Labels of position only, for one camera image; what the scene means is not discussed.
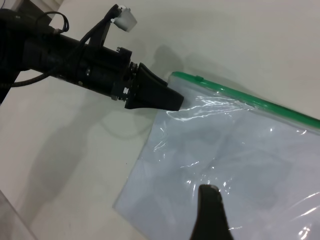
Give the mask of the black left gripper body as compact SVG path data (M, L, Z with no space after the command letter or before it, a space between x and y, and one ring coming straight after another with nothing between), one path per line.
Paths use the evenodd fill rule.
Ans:
M123 47L86 46L79 60L79 86L115 101L127 100L134 75L131 56Z

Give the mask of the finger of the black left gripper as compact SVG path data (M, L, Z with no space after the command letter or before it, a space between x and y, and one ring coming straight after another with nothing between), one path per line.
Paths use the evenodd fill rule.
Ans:
M158 109L178 111L184 101L184 96L171 88L139 88L131 93L125 103L126 109Z
M168 84L140 63L133 79L131 93L137 99L157 99L165 96Z

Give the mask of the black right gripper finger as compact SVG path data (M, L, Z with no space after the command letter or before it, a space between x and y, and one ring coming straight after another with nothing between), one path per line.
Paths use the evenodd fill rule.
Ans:
M201 184L198 188L197 216L192 240L232 240L223 198L217 186Z

